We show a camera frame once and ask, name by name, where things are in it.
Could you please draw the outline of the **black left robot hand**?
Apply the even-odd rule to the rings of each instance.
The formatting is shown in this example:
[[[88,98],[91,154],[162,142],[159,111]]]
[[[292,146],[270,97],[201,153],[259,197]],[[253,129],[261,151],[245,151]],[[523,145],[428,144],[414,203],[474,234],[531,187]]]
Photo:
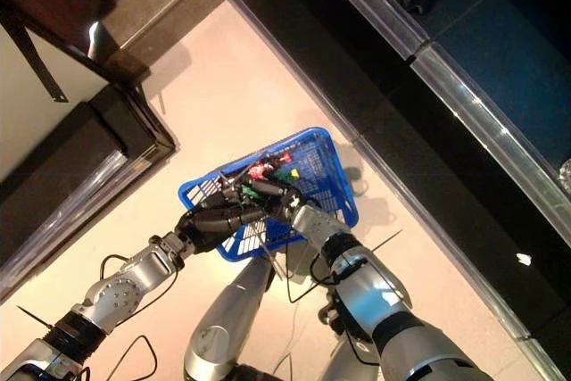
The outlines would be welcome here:
[[[241,226],[266,215],[256,203],[244,203],[237,191],[219,190],[189,209],[175,226],[174,234],[194,247],[194,254],[207,253],[231,237]]]

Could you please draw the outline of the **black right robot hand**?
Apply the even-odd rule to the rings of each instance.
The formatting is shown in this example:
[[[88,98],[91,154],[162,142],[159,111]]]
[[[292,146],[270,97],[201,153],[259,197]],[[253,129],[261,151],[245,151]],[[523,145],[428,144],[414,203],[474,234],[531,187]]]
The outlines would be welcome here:
[[[246,185],[261,197],[265,212],[284,223],[291,224],[307,203],[300,190],[285,182],[248,178]]]

